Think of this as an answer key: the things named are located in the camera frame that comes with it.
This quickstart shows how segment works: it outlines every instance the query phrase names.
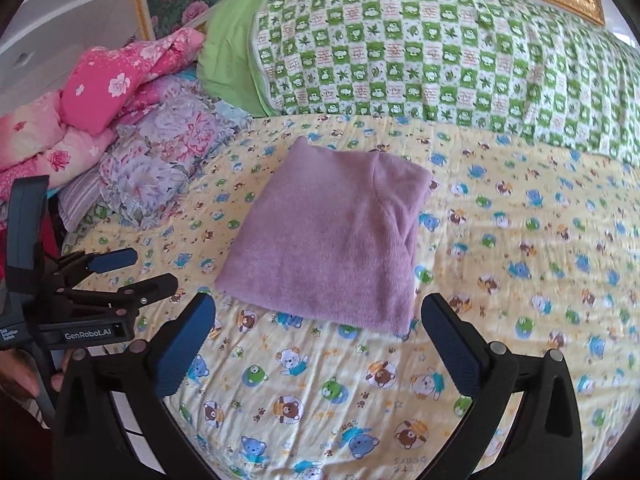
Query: silver screw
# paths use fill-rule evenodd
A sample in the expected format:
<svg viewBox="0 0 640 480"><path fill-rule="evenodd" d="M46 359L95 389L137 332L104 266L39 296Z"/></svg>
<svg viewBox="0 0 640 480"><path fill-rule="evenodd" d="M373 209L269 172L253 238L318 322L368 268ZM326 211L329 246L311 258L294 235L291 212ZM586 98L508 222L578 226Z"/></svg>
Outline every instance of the silver screw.
<svg viewBox="0 0 640 480"><path fill-rule="evenodd" d="M129 345L129 351L134 354L139 354L140 352L144 352L146 348L146 341L144 339L136 339Z"/></svg>
<svg viewBox="0 0 640 480"><path fill-rule="evenodd" d="M554 361L558 361L559 363L562 362L562 359L564 359L562 352L556 350L555 348L549 351L549 357L551 357Z"/></svg>
<svg viewBox="0 0 640 480"><path fill-rule="evenodd" d="M507 353L507 347L500 341L491 341L489 343L489 348L494 354L504 355Z"/></svg>
<svg viewBox="0 0 640 480"><path fill-rule="evenodd" d="M71 357L74 359L74 361L82 361L85 355L86 355L86 350L84 348L76 348L74 352L71 354Z"/></svg>

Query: purple garment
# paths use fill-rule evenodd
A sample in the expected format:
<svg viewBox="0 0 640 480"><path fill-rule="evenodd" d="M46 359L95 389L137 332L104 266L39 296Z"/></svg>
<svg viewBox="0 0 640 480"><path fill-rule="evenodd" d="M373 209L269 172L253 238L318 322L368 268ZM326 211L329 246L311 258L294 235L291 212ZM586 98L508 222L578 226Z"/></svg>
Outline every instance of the purple garment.
<svg viewBox="0 0 640 480"><path fill-rule="evenodd" d="M395 155L297 138L233 241L217 289L294 316L408 333L431 177Z"/></svg>

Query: door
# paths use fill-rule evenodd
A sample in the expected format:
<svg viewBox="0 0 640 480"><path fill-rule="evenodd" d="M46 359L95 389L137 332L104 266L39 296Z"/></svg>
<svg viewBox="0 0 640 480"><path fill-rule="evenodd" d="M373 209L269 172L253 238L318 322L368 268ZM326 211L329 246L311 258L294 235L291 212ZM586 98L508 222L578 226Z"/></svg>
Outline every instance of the door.
<svg viewBox="0 0 640 480"><path fill-rule="evenodd" d="M137 30L133 0L25 0L0 38L0 115L64 86L85 49Z"/></svg>

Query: green and white checkered fabric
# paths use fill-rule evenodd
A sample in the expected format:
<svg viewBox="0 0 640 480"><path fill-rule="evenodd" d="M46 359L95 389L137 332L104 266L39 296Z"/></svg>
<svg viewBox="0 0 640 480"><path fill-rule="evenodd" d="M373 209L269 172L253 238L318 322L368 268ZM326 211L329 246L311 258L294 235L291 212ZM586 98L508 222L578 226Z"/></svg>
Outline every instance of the green and white checkered fabric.
<svg viewBox="0 0 640 480"><path fill-rule="evenodd" d="M252 37L281 114L407 116L640 164L640 57L527 0L268 0Z"/></svg>

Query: red fabric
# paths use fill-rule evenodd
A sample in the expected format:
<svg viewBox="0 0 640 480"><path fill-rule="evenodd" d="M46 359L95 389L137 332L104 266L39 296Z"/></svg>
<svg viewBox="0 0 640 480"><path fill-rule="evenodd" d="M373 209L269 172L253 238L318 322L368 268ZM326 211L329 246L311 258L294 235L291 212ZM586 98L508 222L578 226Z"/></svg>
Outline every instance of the red fabric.
<svg viewBox="0 0 640 480"><path fill-rule="evenodd" d="M49 211L45 212L42 219L42 228L40 230L40 239L45 252L51 256L59 257L60 250L56 244L56 235L53 231L53 224L49 217ZM6 229L0 231L0 280L4 280L4 264L6 258Z"/></svg>

